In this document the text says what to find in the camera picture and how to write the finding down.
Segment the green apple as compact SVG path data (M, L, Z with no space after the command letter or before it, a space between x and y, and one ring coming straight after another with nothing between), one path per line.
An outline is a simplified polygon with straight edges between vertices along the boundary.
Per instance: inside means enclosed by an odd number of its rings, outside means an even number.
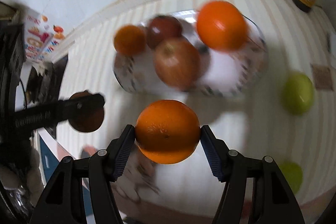
M303 182L302 168L296 162L292 161L283 161L278 166L286 178L292 192L297 194Z
M310 78L304 73L292 72L282 88L281 103L292 115L308 112L314 103L314 86Z

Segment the small brown orange fruit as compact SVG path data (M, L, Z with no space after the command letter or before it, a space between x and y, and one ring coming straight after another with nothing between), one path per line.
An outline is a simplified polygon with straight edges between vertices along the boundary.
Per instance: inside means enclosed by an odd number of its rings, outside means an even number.
M80 113L78 116L69 119L69 124L78 132L89 133L100 128L104 120L104 107Z

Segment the orange persimmon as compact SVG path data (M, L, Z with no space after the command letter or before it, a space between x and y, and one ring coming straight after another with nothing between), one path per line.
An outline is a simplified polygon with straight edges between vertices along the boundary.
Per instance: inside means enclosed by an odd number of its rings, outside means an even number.
M116 32L113 45L119 54L124 56L138 55L146 48L145 32L138 26L125 25Z

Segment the large orange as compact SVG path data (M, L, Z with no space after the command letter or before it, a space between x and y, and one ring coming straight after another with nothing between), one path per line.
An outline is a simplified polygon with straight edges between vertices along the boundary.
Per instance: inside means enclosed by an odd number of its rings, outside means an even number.
M198 12L196 30L201 41L219 52L239 50L248 40L248 24L227 1L210 1Z
M195 112L176 100L159 100L138 116L135 138L139 150L158 164L176 164L195 151L200 140Z

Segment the red yellow apple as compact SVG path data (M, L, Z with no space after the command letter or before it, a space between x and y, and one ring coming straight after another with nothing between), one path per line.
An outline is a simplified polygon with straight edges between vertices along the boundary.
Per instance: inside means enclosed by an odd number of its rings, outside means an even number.
M199 52L183 37L161 42L155 48L153 61L159 79L181 91L192 88L201 73Z

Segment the dark red apple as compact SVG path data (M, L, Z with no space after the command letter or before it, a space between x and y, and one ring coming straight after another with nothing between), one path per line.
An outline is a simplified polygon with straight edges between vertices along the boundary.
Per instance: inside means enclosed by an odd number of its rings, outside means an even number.
M182 25L177 18L159 15L153 18L146 29L146 42L150 49L155 49L161 42L182 36Z

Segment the colourful fruit sticker sheet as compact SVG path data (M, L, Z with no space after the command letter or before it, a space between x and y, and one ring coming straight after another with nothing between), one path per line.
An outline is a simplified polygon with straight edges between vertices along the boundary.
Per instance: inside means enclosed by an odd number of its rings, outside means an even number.
M48 16L28 8L25 9L22 22L27 60L32 63L49 61L50 55L66 37L64 28Z

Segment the striped cat print tablecloth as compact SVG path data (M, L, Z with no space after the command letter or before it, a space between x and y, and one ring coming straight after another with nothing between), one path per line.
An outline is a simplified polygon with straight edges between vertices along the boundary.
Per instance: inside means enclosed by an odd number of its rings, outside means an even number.
M93 133L61 123L56 138L42 138L56 159L80 159L105 148L151 102L179 100L228 147L257 159L270 155L289 168L305 222L314 223L335 194L335 70L327 49L334 27L322 8L304 13L292 0L225 0L248 18L251 35L242 52L222 54L205 48L194 29L195 12L207 1L149 2L86 26L69 49L60 97L100 92L105 119ZM123 58L113 47L120 27L171 13L205 59L189 93L160 81L151 50Z

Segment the white floral deer plate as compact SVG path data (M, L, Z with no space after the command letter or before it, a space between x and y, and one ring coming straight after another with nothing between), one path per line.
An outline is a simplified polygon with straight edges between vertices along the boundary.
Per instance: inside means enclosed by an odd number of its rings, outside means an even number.
M169 16L179 20L183 28L181 38L166 40L154 50L147 47L132 57L116 54L113 72L125 91L234 97L261 77L268 50L263 33L251 19L245 18L249 30L245 45L225 53L212 50L201 41L195 29L195 10Z

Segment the brown green life label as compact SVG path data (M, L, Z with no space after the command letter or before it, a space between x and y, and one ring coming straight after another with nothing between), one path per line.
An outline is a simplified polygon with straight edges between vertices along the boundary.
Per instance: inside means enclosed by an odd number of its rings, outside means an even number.
M333 90L333 79L328 66L312 64L311 70L317 90Z

